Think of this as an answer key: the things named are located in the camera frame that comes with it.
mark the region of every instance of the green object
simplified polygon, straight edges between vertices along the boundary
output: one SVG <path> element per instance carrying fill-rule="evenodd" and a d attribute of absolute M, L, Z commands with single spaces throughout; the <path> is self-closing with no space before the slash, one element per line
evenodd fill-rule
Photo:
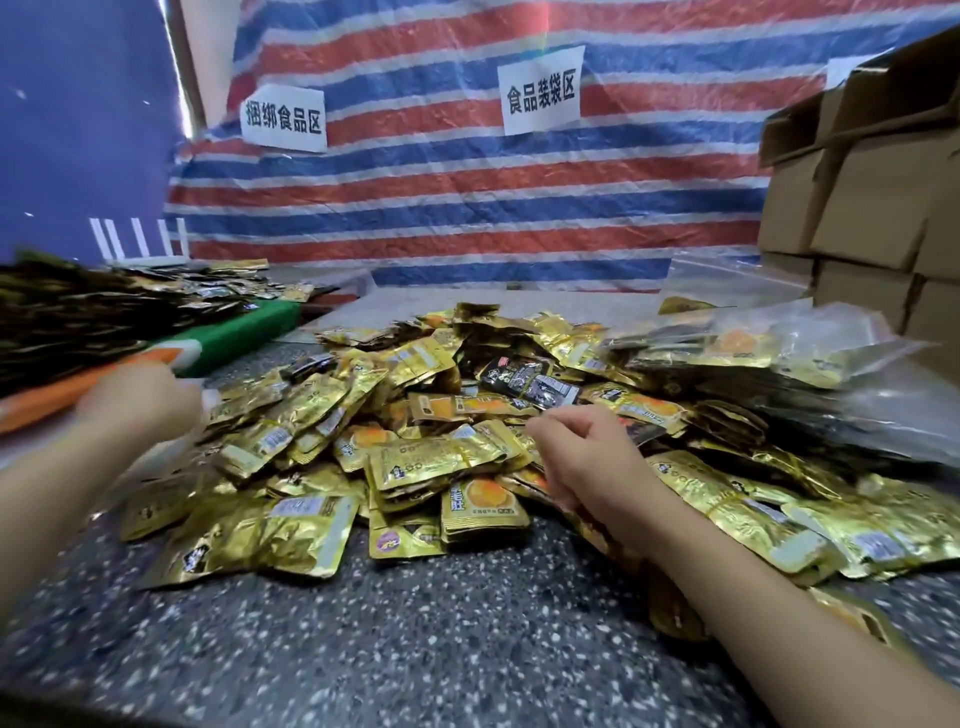
<path fill-rule="evenodd" d="M 300 304 L 294 301 L 263 301 L 258 308 L 221 324 L 189 328 L 158 346 L 180 345 L 193 350 L 185 366 L 175 367 L 178 376 L 205 376 L 217 367 L 257 349 L 295 328 Z"/>

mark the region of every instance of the forearm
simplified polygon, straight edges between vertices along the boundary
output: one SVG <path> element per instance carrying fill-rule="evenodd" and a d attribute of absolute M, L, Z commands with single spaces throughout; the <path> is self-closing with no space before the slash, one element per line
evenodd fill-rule
<path fill-rule="evenodd" d="M 783 726 L 960 724 L 957 691 L 818 607 L 699 515 L 660 542 L 654 559 Z"/>
<path fill-rule="evenodd" d="M 150 444 L 129 428 L 77 424 L 0 471 L 0 623 L 75 534 L 97 495 Z"/>

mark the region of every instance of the pile of snack packets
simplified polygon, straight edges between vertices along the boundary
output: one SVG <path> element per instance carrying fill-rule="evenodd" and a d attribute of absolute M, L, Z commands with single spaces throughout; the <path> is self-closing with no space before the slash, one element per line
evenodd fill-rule
<path fill-rule="evenodd" d="M 0 397 L 216 324 L 258 300 L 306 301 L 309 284 L 271 283 L 266 260 L 89 270 L 21 251 L 0 266 Z"/>
<path fill-rule="evenodd" d="M 756 382 L 762 371 L 781 392 L 826 396 L 863 352 L 800 360 L 774 328 L 728 319 L 718 333 L 719 314 L 681 316 L 624 335 L 459 303 L 383 330 L 318 334 L 323 353 L 224 390 L 189 462 L 132 497 L 124 540 L 183 522 L 141 585 L 241 570 L 328 578 L 357 525 L 377 561 L 513 544 L 531 527 L 523 503 L 536 502 L 644 580 L 661 632 L 704 639 L 661 572 L 551 497 L 524 425 L 575 402 L 609 408 L 666 486 L 798 587 L 960 557 L 960 504 L 879 474 L 909 465 L 903 458 L 810 443 L 721 399 L 715 384 L 698 389 L 721 370 L 733 389 L 735 373 Z M 811 594 L 900 644 L 870 605 Z"/>

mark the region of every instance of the blue wall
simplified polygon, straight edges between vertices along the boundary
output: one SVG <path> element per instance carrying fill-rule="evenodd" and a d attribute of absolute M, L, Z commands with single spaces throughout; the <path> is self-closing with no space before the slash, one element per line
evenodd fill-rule
<path fill-rule="evenodd" d="M 127 255 L 141 218 L 159 255 L 181 139 L 157 0 L 0 0 L 0 259 L 30 243 L 99 262 L 90 217 L 114 220 Z"/>

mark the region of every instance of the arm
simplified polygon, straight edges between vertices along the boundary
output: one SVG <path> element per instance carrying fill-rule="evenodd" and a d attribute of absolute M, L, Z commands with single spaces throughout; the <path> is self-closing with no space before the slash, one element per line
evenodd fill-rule
<path fill-rule="evenodd" d="M 97 495 L 146 450 L 198 424 L 196 387 L 162 364 L 120 367 L 78 405 L 55 442 L 0 471 L 0 623 L 69 541 Z"/>
<path fill-rule="evenodd" d="M 780 724 L 960 724 L 960 694 L 818 607 L 660 483 L 617 419 L 595 406 L 529 424 L 547 480 L 680 587 Z"/>

